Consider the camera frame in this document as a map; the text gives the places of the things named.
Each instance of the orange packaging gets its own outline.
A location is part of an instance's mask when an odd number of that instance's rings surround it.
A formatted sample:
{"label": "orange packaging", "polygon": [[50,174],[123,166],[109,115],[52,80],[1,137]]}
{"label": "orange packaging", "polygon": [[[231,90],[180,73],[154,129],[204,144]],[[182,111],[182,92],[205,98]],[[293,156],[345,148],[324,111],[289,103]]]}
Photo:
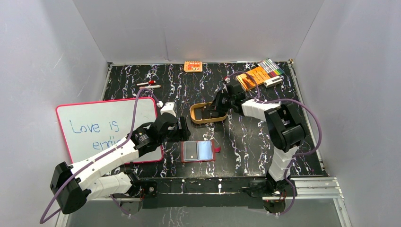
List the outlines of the orange packaging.
{"label": "orange packaging", "polygon": [[[265,80],[270,79],[270,76],[267,74],[267,72],[260,66],[248,71],[247,73],[253,76],[258,85],[261,85],[262,83],[264,83]],[[236,80],[241,83],[241,86],[245,91],[251,90],[252,88],[256,87],[252,79],[248,78],[246,74],[238,75],[236,77]]]}
{"label": "orange packaging", "polygon": [[186,61],[184,63],[184,71],[186,72],[202,72],[201,61]]}

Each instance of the table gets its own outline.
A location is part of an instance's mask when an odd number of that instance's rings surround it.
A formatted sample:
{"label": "table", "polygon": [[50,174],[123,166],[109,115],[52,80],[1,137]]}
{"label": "table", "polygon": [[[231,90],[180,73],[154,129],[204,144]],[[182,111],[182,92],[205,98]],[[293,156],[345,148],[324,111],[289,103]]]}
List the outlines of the table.
{"label": "table", "polygon": [[[261,99],[274,100],[292,98],[299,100],[290,67],[290,62],[278,62],[284,70],[282,86],[265,88],[260,86]],[[247,184],[250,179],[264,178],[273,155],[273,145],[268,136],[265,122],[251,117],[242,117],[233,111],[223,122],[195,125],[191,122],[189,109],[195,103],[211,102],[215,92],[222,87],[222,78],[236,71],[248,71],[257,67],[256,63],[209,63],[203,64],[203,72],[186,73],[183,64],[163,65],[111,65],[104,100],[133,98],[138,92],[137,83],[155,80],[161,88],[153,89],[161,101],[175,102],[177,114],[185,116],[192,135],[190,140],[214,139],[221,146],[216,161],[203,163],[181,163],[181,144],[167,143],[164,146],[164,159],[157,163],[134,165],[141,179],[154,179],[159,182],[158,193],[216,192],[216,184],[233,183],[224,187],[224,192],[237,192],[237,185]],[[255,96],[256,91],[248,95]],[[298,113],[306,124],[302,109]],[[310,133],[301,144],[302,151],[313,147]],[[123,169],[112,171],[118,173]],[[291,167],[292,176],[325,176],[318,156],[313,154],[297,158]],[[195,181],[199,187],[183,187],[186,182]]]}

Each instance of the whiteboard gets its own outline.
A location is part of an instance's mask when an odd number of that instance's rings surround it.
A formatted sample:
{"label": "whiteboard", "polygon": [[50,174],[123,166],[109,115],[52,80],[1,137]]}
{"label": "whiteboard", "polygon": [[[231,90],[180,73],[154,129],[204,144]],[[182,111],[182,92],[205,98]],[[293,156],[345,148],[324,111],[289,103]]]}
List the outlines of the whiteboard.
{"label": "whiteboard", "polygon": [[[127,136],[132,125],[135,99],[60,105],[57,118],[70,153],[71,161],[85,160]],[[156,103],[150,97],[138,100],[134,129],[157,117]],[[134,163],[157,162],[163,158],[158,147]]]}

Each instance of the red case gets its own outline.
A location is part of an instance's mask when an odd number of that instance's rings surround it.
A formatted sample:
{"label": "red case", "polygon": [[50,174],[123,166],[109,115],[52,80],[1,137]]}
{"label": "red case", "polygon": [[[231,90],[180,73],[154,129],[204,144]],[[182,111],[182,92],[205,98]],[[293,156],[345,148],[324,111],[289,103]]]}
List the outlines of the red case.
{"label": "red case", "polygon": [[184,161],[184,142],[181,142],[181,162],[182,163],[188,163],[188,162],[211,162],[211,161],[216,161],[216,153],[214,152],[214,140],[211,140],[212,143],[212,153],[213,153],[213,158],[209,160],[202,160],[202,161]]}

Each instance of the red marker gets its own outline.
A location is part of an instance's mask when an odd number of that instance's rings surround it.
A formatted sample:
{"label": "red marker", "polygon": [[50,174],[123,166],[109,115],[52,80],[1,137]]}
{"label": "red marker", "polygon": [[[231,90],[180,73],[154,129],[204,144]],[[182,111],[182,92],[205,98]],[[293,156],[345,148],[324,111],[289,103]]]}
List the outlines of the red marker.
{"label": "red marker", "polygon": [[149,82],[146,82],[146,83],[140,83],[140,84],[137,84],[137,86],[142,86],[142,85],[151,85],[151,84],[155,84],[156,83],[156,81],[154,81],[154,80],[151,80],[151,81],[149,81]]}

